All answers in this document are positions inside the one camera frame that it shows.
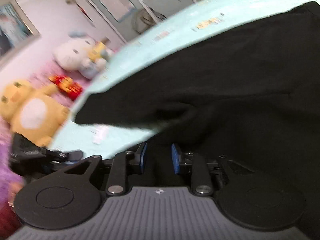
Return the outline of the person's left hand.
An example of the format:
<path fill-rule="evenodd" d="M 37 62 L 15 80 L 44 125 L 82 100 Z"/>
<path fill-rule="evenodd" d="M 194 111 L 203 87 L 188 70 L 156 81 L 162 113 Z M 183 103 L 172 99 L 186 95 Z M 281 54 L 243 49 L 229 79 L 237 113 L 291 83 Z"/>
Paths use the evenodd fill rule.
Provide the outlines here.
<path fill-rule="evenodd" d="M 24 186 L 22 177 L 9 168 L 9 150 L 9 143 L 1 140 L 1 209 L 12 205 L 16 194 Z"/>

